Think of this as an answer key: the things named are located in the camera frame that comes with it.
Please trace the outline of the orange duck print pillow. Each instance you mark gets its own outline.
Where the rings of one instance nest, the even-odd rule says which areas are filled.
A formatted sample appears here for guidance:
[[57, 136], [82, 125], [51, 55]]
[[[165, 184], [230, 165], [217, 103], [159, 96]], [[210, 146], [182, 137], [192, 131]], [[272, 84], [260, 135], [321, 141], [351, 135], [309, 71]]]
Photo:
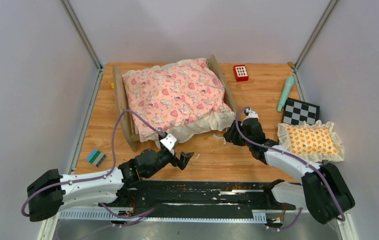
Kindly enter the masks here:
[[294, 155], [310, 162], [342, 162], [345, 148], [342, 140], [334, 131], [334, 123], [320, 120], [310, 125], [290, 125], [279, 123], [277, 136], [280, 145]]

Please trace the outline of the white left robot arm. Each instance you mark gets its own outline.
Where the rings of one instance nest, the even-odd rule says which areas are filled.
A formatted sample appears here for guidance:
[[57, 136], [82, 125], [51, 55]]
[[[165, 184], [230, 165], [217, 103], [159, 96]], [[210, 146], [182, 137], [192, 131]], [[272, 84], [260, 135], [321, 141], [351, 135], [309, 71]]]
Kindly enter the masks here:
[[31, 222], [40, 222], [77, 206], [114, 202], [124, 207], [131, 200], [127, 189], [134, 188], [136, 183], [152, 177], [168, 164], [184, 170], [193, 155], [193, 152], [181, 152], [176, 156], [166, 148], [145, 149], [110, 170], [67, 175], [50, 169], [27, 187], [28, 198], [22, 206], [22, 215]]

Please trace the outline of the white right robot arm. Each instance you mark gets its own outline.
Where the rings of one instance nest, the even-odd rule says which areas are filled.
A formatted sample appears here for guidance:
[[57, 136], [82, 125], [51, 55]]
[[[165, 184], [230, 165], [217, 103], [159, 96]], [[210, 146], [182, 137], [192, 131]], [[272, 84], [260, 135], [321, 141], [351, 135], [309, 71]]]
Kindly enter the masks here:
[[275, 209], [282, 203], [309, 211], [321, 224], [346, 220], [345, 213], [356, 202], [336, 165], [310, 163], [286, 150], [277, 141], [266, 138], [256, 118], [235, 120], [224, 133], [228, 143], [246, 146], [252, 156], [293, 177], [297, 183], [281, 181], [263, 194], [266, 207]]

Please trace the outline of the black and silver chessboard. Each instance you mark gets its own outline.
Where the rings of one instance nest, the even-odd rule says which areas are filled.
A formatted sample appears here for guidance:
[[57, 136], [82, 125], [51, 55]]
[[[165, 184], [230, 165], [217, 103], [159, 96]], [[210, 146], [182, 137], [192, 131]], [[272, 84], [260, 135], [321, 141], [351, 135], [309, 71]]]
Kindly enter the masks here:
[[301, 100], [288, 98], [285, 102], [281, 123], [302, 126], [314, 125], [319, 120], [320, 106]]

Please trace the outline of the blue green grey block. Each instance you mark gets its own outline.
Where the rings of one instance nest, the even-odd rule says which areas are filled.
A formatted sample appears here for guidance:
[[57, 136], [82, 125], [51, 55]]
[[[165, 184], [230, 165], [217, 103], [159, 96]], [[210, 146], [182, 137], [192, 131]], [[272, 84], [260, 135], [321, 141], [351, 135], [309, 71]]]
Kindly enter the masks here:
[[100, 150], [93, 149], [92, 152], [87, 156], [86, 161], [98, 168], [106, 159], [106, 157], [107, 156]]

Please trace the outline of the red white grid block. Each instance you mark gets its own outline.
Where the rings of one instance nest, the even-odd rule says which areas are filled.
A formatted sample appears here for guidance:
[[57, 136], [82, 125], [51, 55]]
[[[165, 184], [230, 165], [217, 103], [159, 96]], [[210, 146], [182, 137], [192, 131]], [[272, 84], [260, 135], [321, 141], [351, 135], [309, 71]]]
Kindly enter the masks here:
[[245, 64], [234, 65], [233, 73], [236, 82], [246, 82], [249, 80], [249, 75]]

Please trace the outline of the mint green massager wand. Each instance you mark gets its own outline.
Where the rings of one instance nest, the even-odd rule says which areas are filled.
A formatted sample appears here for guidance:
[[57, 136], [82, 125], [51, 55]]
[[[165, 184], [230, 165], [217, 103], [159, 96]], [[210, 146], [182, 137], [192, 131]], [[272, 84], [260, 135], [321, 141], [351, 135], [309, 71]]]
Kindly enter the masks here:
[[285, 103], [289, 97], [290, 91], [295, 83], [295, 78], [293, 76], [289, 76], [284, 83], [284, 87], [281, 93], [281, 96], [278, 101], [277, 111], [281, 112], [285, 106]]

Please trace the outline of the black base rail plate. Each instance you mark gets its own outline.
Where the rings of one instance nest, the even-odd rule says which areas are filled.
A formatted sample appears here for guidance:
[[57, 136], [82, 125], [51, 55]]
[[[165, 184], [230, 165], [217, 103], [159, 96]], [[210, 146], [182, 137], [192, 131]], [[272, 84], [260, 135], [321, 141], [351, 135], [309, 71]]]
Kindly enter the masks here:
[[294, 205], [279, 203], [272, 182], [143, 180], [123, 187], [110, 209], [129, 207], [151, 218], [249, 219], [254, 210], [293, 211]]

